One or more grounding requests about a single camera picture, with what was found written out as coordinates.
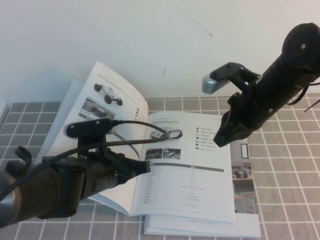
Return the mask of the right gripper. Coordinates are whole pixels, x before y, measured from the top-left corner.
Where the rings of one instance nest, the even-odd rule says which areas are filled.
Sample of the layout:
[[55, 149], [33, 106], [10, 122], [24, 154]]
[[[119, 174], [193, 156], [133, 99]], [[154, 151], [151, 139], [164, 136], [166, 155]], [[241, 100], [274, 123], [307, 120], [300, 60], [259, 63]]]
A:
[[227, 101], [214, 142], [224, 147], [234, 141], [246, 139], [273, 115], [272, 102], [252, 94], [235, 93]]

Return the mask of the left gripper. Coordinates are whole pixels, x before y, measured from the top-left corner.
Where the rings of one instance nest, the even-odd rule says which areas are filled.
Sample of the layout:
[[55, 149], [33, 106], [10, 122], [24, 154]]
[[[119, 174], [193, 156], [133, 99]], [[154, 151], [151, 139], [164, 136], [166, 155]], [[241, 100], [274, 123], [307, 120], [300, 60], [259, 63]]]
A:
[[87, 168], [85, 170], [81, 200], [104, 190], [123, 185], [136, 176], [151, 172], [149, 160], [141, 161], [124, 157], [123, 163], [131, 172], [134, 172], [133, 176], [127, 176], [114, 169], [111, 162], [102, 153], [99, 153], [99, 150], [89, 151], [86, 157]]

